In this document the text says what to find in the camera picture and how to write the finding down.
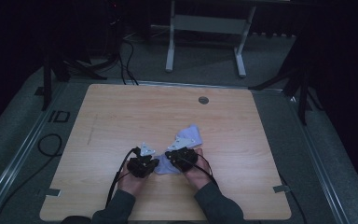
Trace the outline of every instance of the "metal frame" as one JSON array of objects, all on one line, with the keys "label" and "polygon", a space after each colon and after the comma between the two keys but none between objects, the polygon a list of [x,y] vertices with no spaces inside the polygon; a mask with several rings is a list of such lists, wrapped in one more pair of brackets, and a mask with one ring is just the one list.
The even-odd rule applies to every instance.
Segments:
[{"label": "metal frame", "polygon": [[256,7],[251,7],[247,20],[224,19],[213,17],[199,17],[175,14],[175,0],[171,1],[171,21],[170,21],[170,45],[168,46],[166,72],[173,70],[173,58],[175,53],[174,32],[175,30],[188,30],[200,32],[214,32],[221,34],[241,35],[240,44],[234,48],[234,56],[237,62],[238,75],[246,77],[245,65],[243,63],[242,51],[246,37],[255,14]]},{"label": "metal frame", "polygon": [[303,125],[302,120],[297,115],[297,107],[298,102],[295,97],[288,98],[289,107],[293,113],[293,116],[296,117],[297,125],[301,127],[301,133],[306,139],[306,143],[308,145],[307,151],[310,155],[310,161],[312,162],[313,168],[315,169],[315,173],[319,178],[319,182],[322,185],[322,189],[324,191],[324,195],[326,197],[327,202],[330,205],[331,211],[333,213],[334,218],[337,223],[350,223],[347,214],[345,213],[344,208],[341,205],[341,202],[336,194],[335,187],[328,176],[327,171],[324,168],[324,163],[319,155],[318,149],[313,143],[312,137],[310,136],[310,131],[307,126]]}]

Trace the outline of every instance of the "black tripod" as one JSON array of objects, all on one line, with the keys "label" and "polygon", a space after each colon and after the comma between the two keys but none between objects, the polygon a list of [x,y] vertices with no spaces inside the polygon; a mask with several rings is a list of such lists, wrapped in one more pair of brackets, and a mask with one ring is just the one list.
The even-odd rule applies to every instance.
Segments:
[{"label": "black tripod", "polygon": [[43,75],[43,107],[42,110],[45,111],[48,108],[48,105],[51,102],[51,70],[54,71],[57,79],[59,81],[68,81],[70,75],[67,71],[66,64],[70,64],[75,69],[79,70],[81,73],[93,78],[100,80],[107,80],[106,77],[101,77],[98,74],[94,73],[91,69],[84,66],[83,64],[77,62],[71,57],[65,55],[54,47],[44,44],[43,47],[44,58],[43,58],[43,66],[44,66],[44,75]]},{"label": "black tripod", "polygon": [[307,122],[305,121],[305,110],[307,106],[307,94],[308,94],[308,86],[310,80],[310,70],[311,67],[306,65],[292,68],[291,70],[289,70],[284,74],[278,74],[276,77],[268,81],[265,81],[262,84],[249,87],[248,89],[254,91],[261,91],[274,83],[277,83],[285,78],[289,78],[289,81],[283,88],[283,93],[286,96],[293,97],[296,94],[298,88],[301,88],[297,114],[301,122],[304,125],[307,125]]}]

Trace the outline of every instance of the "wooden table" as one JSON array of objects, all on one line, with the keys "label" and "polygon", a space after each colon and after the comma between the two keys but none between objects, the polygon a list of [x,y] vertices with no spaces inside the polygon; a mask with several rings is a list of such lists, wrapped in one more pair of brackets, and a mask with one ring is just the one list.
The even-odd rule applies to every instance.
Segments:
[{"label": "wooden table", "polygon": [[[209,103],[203,105],[199,97]],[[291,211],[269,143],[247,90],[90,85],[40,212],[43,220],[86,216],[104,208],[125,155],[146,142],[162,154],[175,135],[197,124],[204,156],[223,194],[245,219],[287,219]],[[130,220],[204,220],[182,175],[149,176]]]}]

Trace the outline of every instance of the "power cord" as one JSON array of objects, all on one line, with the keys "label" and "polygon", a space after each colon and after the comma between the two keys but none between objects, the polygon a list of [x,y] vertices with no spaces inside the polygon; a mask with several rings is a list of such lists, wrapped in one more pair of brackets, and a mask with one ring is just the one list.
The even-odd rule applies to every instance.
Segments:
[{"label": "power cord", "polygon": [[[279,177],[281,178],[283,184],[286,185],[286,186],[288,186],[286,180],[283,178],[283,176],[281,175],[281,173],[278,172],[278,174],[279,174]],[[300,211],[300,214],[301,214],[301,216],[302,216],[302,218],[303,218],[303,223],[304,223],[304,224],[307,224],[308,222],[307,222],[307,219],[306,219],[306,217],[305,217],[305,213],[304,213],[304,211],[302,210],[302,208],[301,208],[301,206],[300,206],[300,203],[299,203],[298,200],[297,200],[296,195],[293,193],[292,190],[290,190],[289,192],[290,192],[290,194],[292,195],[293,199],[294,199],[295,202],[296,202],[296,205],[297,205],[297,207],[298,207],[298,210]]]},{"label": "power cord", "polygon": [[199,157],[202,157],[202,159],[207,162],[207,164],[208,164],[208,166],[209,166],[209,170],[211,171],[210,174],[209,174],[207,171],[205,171],[204,169],[202,169],[201,167],[199,167],[196,163],[193,163],[193,162],[191,162],[191,161],[188,161],[188,160],[186,160],[185,158],[182,158],[182,157],[179,157],[178,159],[181,160],[181,161],[185,161],[185,162],[191,164],[193,167],[195,167],[195,168],[201,170],[201,171],[202,171],[203,173],[205,173],[205,174],[212,180],[212,182],[219,188],[219,185],[217,184],[217,181],[216,181],[216,180],[214,179],[214,177],[213,177],[213,172],[212,172],[212,167],[211,167],[211,165],[209,164],[209,162],[208,162],[203,156],[201,156],[200,154],[197,154],[197,155],[198,155]]},{"label": "power cord", "polygon": [[130,45],[131,53],[130,53],[129,59],[127,60],[126,65],[124,65],[121,55],[120,54],[118,55],[118,60],[120,61],[120,68],[121,68],[121,79],[123,80],[124,85],[127,85],[126,80],[124,78],[124,71],[126,71],[128,77],[130,78],[130,80],[132,82],[132,85],[136,84],[137,86],[139,86],[138,81],[135,79],[135,77],[133,76],[133,73],[130,71],[130,60],[133,55],[133,44],[130,41],[125,40],[125,39],[123,39],[123,43]]},{"label": "power cord", "polygon": [[[55,136],[59,139],[59,146],[57,147],[57,150],[53,153],[53,154],[48,154],[46,152],[44,152],[41,148],[41,143],[44,139],[51,137],[51,136]],[[34,178],[37,174],[39,174],[43,169],[45,169],[52,160],[54,160],[54,158],[56,157],[60,157],[62,155],[62,153],[59,153],[61,150],[61,146],[62,146],[62,139],[59,135],[57,135],[56,133],[50,133],[47,134],[45,136],[43,136],[41,139],[39,139],[38,143],[37,143],[37,149],[39,150],[40,153],[42,153],[44,156],[49,157],[48,161],[46,161],[46,163],[41,166],[36,172],[34,172],[32,175],[30,175],[27,179],[25,179],[18,187],[16,187],[12,193],[10,193],[4,200],[4,202],[2,203],[1,207],[0,207],[0,216],[2,214],[2,211],[4,210],[5,206],[7,205],[8,201],[17,193],[17,191],[19,191],[19,189],[21,189],[25,184],[27,184],[32,178]]]},{"label": "power cord", "polygon": [[107,195],[107,200],[106,200],[106,205],[105,208],[107,207],[107,205],[110,203],[110,201],[112,200],[112,195],[113,195],[113,191],[115,190],[115,186],[118,182],[118,180],[120,180],[122,177],[128,175],[130,172],[126,173],[125,175],[123,175],[122,177],[120,176],[121,170],[124,167],[124,164],[126,163],[127,158],[130,156],[130,154],[135,150],[135,148],[131,149],[129,151],[129,153],[127,153],[126,157],[124,158],[123,162],[120,165],[120,168],[118,169],[118,171],[116,172],[115,178],[113,179],[112,185],[110,186],[110,190],[109,190],[109,194]]}]

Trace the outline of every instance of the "gray carpet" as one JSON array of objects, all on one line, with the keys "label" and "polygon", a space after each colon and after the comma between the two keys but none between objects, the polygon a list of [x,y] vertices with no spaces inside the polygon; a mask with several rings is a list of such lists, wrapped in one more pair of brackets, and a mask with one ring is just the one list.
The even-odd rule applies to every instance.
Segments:
[{"label": "gray carpet", "polygon": [[[295,40],[285,37],[268,39],[257,35],[249,37],[243,53],[248,76],[240,78],[230,47],[236,41],[235,36],[223,39],[223,47],[205,40],[195,41],[189,36],[178,35],[174,68],[169,74],[164,70],[168,44],[164,30],[157,29],[150,43],[145,43],[136,35],[127,37],[135,49],[130,70],[141,84],[153,81],[246,88],[274,77]],[[123,59],[126,60],[130,54],[130,46],[123,45]],[[104,83],[121,82],[117,65],[99,73],[109,77]],[[45,134],[57,133],[62,137],[62,147],[65,145],[86,89],[90,83],[96,82],[80,75],[73,75],[67,84],[54,81],[54,90],[60,94],[47,112],[41,112],[42,97],[34,95],[36,88],[42,86],[41,71],[27,80],[0,118],[0,175],[37,121],[45,119],[42,119],[41,129],[35,134],[36,139],[31,141],[30,153],[9,193],[48,160],[37,150],[37,140]],[[271,88],[281,89],[283,85],[284,82],[281,82]],[[308,223],[358,223],[358,177],[325,113],[311,105],[313,110],[307,111],[308,127],[304,129],[296,117],[296,104],[281,93],[260,91],[254,92],[254,96],[278,170],[296,196]],[[52,111],[70,112],[68,122],[48,121]],[[41,146],[53,153],[58,141],[51,137],[43,141]],[[315,148],[323,163],[323,170],[331,181],[327,187],[334,187],[345,212],[343,220],[335,217],[332,205],[326,199],[325,179],[317,172],[320,170],[315,168],[318,162],[310,153]],[[52,160],[41,173],[16,192],[0,215],[0,223],[45,223],[38,214],[58,162],[59,158]],[[303,223],[295,198],[291,194],[287,194],[287,198],[292,217],[285,221],[262,223]]]}]

